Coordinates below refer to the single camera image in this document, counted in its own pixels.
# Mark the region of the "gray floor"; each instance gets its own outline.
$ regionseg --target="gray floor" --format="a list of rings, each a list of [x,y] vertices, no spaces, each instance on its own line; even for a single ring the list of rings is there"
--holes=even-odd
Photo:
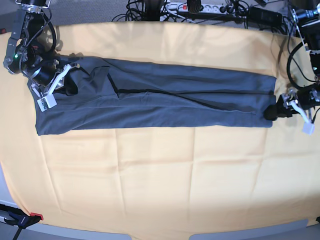
[[[1,240],[12,240],[17,232],[18,228],[16,226],[10,226],[0,222],[0,235]],[[66,231],[77,231],[73,229],[63,229]],[[19,235],[18,240],[131,240],[132,238],[126,234],[115,234],[115,233],[101,233],[101,232],[89,232],[89,231],[78,231],[73,234],[73,237],[60,236],[60,232],[56,232],[57,235],[52,232],[52,234],[43,233],[40,231],[30,230],[30,227],[23,230]]]
[[[9,32],[18,6],[15,0],[0,0],[0,28],[6,28]],[[172,2],[185,2],[186,0],[172,0]],[[256,5],[255,0],[245,0],[249,5]],[[111,22],[113,17],[126,12],[128,0],[52,0],[52,22],[56,26]],[[204,4],[225,4],[226,0],[202,0]],[[265,9],[278,12],[284,6],[284,2],[270,3]],[[234,22],[218,23],[230,27],[243,28],[242,24]]]
[[[257,228],[251,230],[196,234],[189,240],[319,240],[320,224],[306,227],[305,221],[297,221],[289,224]],[[12,240],[17,231],[16,227],[0,222],[1,240]],[[123,234],[110,234],[96,238],[95,236],[83,238],[69,238],[57,235],[45,234],[32,230],[23,230],[18,240],[130,240],[131,237]]]

